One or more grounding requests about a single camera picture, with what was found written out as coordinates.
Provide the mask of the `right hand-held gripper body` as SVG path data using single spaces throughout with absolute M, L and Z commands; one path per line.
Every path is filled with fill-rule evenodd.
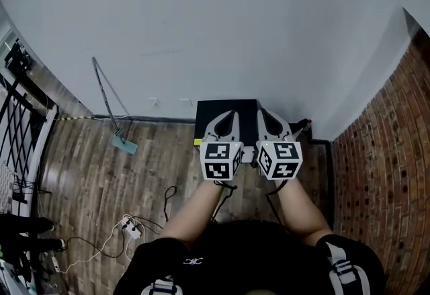
M 303 162 L 299 142 L 259 141 L 257 164 L 268 180 L 294 179 Z

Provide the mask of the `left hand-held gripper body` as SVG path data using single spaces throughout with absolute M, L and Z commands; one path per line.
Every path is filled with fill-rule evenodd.
M 242 142 L 202 142 L 200 162 L 206 181 L 232 181 L 243 156 Z

